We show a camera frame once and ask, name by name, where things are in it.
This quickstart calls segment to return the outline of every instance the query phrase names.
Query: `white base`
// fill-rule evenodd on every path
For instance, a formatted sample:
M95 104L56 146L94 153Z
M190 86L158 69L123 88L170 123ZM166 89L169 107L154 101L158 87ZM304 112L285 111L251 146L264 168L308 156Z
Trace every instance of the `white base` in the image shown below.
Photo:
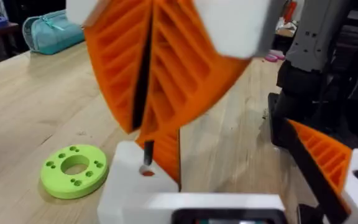
M278 195L178 193L177 184L155 162L155 173L144 177L139 169L143 149L135 142L118 144L98 207L100 224L169 224L182 208L270 208L284 211Z

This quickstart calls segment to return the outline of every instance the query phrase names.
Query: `green ring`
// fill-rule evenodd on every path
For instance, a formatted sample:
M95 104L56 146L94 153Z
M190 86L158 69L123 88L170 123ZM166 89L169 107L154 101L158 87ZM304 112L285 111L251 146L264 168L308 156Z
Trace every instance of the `green ring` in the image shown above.
M77 164L88 167L79 174L64 173ZM98 189L107 174L107 159L102 150L89 145L72 145L55 152L44 162L41 182L50 195L60 199L74 199Z

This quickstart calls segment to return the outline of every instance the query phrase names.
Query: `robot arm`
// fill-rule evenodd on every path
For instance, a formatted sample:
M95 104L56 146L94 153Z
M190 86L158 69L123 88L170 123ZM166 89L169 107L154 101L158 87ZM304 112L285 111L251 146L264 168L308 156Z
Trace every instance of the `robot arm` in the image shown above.
M347 3L308 1L287 58L301 76L312 77L308 72L323 69ZM238 223L287 222L277 195L176 193L178 129L212 107L252 57L267 53L283 0L67 0L67 6L69 19L85 27L96 79L113 115L128 133L140 129L137 144L117 147L98 208L102 224L227 221L228 214ZM315 11L324 16L308 20ZM296 81L300 73L285 80ZM294 144L286 147L311 188L337 202L334 212L324 211L328 220L358 223L358 150L341 151L339 164L324 171L322 161L334 163L337 158L331 154L336 148L316 155L299 125L286 119L279 122L290 127L282 133L293 133L286 143ZM145 147L145 154L139 146ZM309 166L300 158L309 160ZM153 179L139 174L142 163L150 165L145 169L155 173ZM308 170L320 177L319 182Z

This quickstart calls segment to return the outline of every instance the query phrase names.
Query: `orange ribbed finger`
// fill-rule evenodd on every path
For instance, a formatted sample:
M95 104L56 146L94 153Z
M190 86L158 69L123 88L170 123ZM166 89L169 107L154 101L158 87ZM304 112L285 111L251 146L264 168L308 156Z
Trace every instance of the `orange ribbed finger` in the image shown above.
M214 50L191 0L155 0L141 140L158 139L204 113L249 62Z
M288 122L295 128L299 140L312 156L337 196L341 197L352 149L304 124L292 120L288 120Z
M135 93L150 30L151 10L152 0L110 0L95 24L85 28L86 44L100 89L114 117L127 132L136 126Z
M138 139L136 143L144 148L144 142ZM154 139L153 160L180 185L179 130L171 131Z

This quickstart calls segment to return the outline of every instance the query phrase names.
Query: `pencil case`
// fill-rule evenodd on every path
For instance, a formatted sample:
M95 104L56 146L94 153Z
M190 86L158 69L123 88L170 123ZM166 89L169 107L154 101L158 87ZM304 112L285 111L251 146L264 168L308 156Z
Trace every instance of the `pencil case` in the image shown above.
M60 52L85 39L81 26L68 21L66 10L27 18L22 33L31 51L47 55Z

